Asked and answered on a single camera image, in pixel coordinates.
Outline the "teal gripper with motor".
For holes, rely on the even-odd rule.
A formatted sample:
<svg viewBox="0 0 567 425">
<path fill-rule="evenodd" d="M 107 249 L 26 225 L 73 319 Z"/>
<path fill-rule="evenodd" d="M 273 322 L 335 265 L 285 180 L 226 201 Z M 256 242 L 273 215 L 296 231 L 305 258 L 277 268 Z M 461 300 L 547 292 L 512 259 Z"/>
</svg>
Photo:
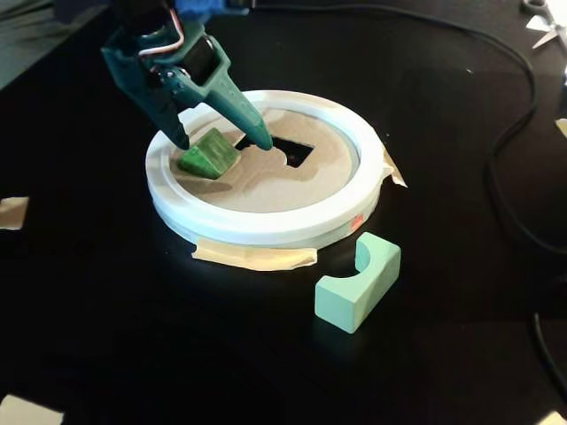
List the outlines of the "teal gripper with motor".
<svg viewBox="0 0 567 425">
<path fill-rule="evenodd" d="M 272 137 L 256 107 L 229 77 L 229 61 L 204 25 L 179 17 L 120 24 L 101 49 L 116 86 L 180 149 L 190 146 L 179 112 L 203 102 L 260 149 Z"/>
</svg>

